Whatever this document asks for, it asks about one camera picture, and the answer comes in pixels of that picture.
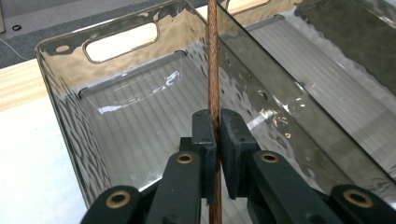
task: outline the plastic tray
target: plastic tray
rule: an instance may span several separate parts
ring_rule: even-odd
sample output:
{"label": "plastic tray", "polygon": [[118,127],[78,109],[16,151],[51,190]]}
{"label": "plastic tray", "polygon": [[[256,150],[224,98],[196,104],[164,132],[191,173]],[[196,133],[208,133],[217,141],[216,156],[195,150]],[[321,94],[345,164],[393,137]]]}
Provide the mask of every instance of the plastic tray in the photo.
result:
{"label": "plastic tray", "polygon": [[[243,116],[262,149],[282,153],[326,193],[353,182],[395,190],[221,7],[218,17],[221,106]],[[151,22],[152,42],[101,62],[87,56],[91,42]],[[87,205],[110,186],[141,189],[161,178],[179,138],[191,136],[191,115],[207,108],[206,23],[183,1],[43,41],[36,52]],[[223,214],[225,222],[249,221],[244,201],[228,200]]]}
{"label": "plastic tray", "polygon": [[[386,60],[391,57],[389,52],[394,49],[377,48],[375,46],[378,46],[378,41],[380,41],[378,38],[370,41],[363,35],[365,31],[369,32],[368,26],[371,23],[378,24],[376,30],[370,31],[371,35],[381,35],[381,29],[389,30],[389,34],[393,34],[395,30],[387,23],[394,21],[386,20],[386,18],[395,15],[395,10],[389,5],[384,7],[385,3],[380,1],[374,2],[378,3],[377,7],[383,12],[378,11],[378,8],[363,7],[369,5],[363,0],[307,0],[298,4],[299,2],[301,1],[270,1],[264,5],[234,13],[233,17],[243,24],[257,43],[285,68],[295,84],[325,109],[335,125],[320,124],[320,120],[323,119],[317,116],[311,118],[299,116],[296,120],[303,126],[304,123],[317,120],[317,125],[311,124],[309,128],[307,127],[307,131],[315,135],[316,139],[322,137],[330,140],[331,138],[325,135],[326,132],[332,133],[332,130],[339,130],[337,132],[350,135],[352,142],[355,142],[352,145],[341,144],[342,141],[337,140],[339,146],[333,145],[332,148],[323,146],[322,148],[327,148],[326,154],[336,160],[338,167],[344,170],[352,183],[374,191],[389,203],[395,203],[393,179],[396,178],[394,169],[396,166],[396,151],[394,150],[396,97],[389,88],[393,85],[393,81],[378,83],[387,78],[394,79],[394,76],[389,75],[389,73],[394,73],[391,69],[394,64],[386,65]],[[294,10],[304,17],[304,20],[294,16]],[[326,38],[328,36],[336,36],[337,39],[332,42],[332,39],[329,41]],[[382,35],[381,38],[384,46],[392,46],[393,39],[389,39],[387,35]],[[361,49],[358,46],[362,46],[362,42],[365,47]],[[336,46],[337,43],[342,43],[342,46]],[[374,48],[375,51],[362,52],[363,49],[369,48]],[[373,56],[381,50],[383,56]],[[349,59],[347,56],[352,55],[351,52],[354,53],[355,58]],[[362,58],[371,61],[367,64],[362,61]],[[373,62],[383,64],[383,71],[379,76],[374,74],[372,77],[363,67],[367,67],[370,71]],[[273,89],[274,96],[281,92],[281,90]],[[283,105],[290,109],[290,104]],[[367,159],[355,160],[356,154],[360,154],[359,150],[367,153]],[[374,163],[380,166],[380,170],[385,170],[390,177],[381,180],[372,175],[373,172],[370,169],[373,166],[368,168],[366,165],[370,159],[373,159]]]}

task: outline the black clamp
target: black clamp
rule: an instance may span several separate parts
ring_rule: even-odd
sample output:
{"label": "black clamp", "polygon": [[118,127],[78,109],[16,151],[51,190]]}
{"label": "black clamp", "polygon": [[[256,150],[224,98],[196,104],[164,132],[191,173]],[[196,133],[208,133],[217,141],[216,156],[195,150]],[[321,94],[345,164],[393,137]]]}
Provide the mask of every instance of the black clamp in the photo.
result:
{"label": "black clamp", "polygon": [[[221,163],[231,199],[247,198],[253,223],[396,223],[396,212],[366,189],[344,185],[330,196],[311,189],[279,154],[260,150],[242,117],[220,113]],[[162,180],[139,192],[106,190],[81,223],[200,223],[201,199],[214,200],[217,146],[208,110],[192,116]]]}

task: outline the brass insert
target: brass insert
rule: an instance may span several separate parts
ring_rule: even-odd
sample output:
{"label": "brass insert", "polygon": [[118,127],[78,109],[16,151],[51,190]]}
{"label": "brass insert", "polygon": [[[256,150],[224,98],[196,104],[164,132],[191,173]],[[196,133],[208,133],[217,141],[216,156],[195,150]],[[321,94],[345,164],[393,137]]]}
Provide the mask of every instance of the brass insert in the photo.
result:
{"label": "brass insert", "polygon": [[182,164],[187,164],[190,163],[194,160],[194,157],[192,157],[189,154],[183,154],[177,157],[177,161],[178,163],[182,163]]}
{"label": "brass insert", "polygon": [[262,153],[262,160],[269,163],[275,163],[279,161],[279,158],[272,153],[264,152]]}
{"label": "brass insert", "polygon": [[117,190],[110,194],[106,199],[106,205],[109,208],[121,208],[131,200],[131,194],[126,190]]}
{"label": "brass insert", "polygon": [[370,208],[373,207],[373,200],[365,193],[362,193],[355,189],[348,189],[343,193],[344,198],[350,203],[353,203],[359,207]]}

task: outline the wooden surface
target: wooden surface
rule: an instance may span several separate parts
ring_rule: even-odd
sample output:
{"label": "wooden surface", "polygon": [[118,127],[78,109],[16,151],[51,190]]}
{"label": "wooden surface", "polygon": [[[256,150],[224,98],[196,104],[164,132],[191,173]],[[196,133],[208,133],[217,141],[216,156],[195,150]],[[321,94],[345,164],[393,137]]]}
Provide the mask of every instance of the wooden surface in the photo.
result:
{"label": "wooden surface", "polygon": [[36,59],[0,69],[0,111],[47,95]]}

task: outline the clear plastic container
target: clear plastic container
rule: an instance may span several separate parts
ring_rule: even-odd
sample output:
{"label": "clear plastic container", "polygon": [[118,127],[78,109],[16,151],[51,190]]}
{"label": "clear plastic container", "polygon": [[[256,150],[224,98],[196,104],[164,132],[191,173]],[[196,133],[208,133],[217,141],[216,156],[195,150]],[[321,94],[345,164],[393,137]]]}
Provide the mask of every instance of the clear plastic container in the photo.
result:
{"label": "clear plastic container", "polygon": [[[394,198],[393,182],[303,84],[221,7],[218,18],[221,106],[242,115],[261,148],[280,152],[326,193],[356,183]],[[90,44],[148,23],[156,27],[149,42],[109,59],[89,55]],[[206,42],[205,20],[188,3],[174,1],[38,45],[87,205],[110,186],[141,189],[161,178],[179,138],[191,136],[192,114],[207,108]],[[225,221],[248,221],[243,201],[224,209]]]}

